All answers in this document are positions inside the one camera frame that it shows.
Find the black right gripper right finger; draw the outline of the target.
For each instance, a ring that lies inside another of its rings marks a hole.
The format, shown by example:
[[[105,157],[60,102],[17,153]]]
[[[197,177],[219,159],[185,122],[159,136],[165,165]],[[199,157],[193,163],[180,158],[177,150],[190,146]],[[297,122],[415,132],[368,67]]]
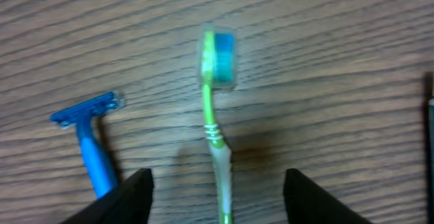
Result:
[[[295,168],[286,170],[283,198],[289,224],[370,224]]]

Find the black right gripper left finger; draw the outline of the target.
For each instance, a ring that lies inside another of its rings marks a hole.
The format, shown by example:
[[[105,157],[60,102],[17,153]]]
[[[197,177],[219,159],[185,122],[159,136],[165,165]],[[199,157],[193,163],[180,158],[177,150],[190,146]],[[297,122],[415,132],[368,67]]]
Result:
[[[153,203],[153,175],[141,168],[62,224],[147,224]]]

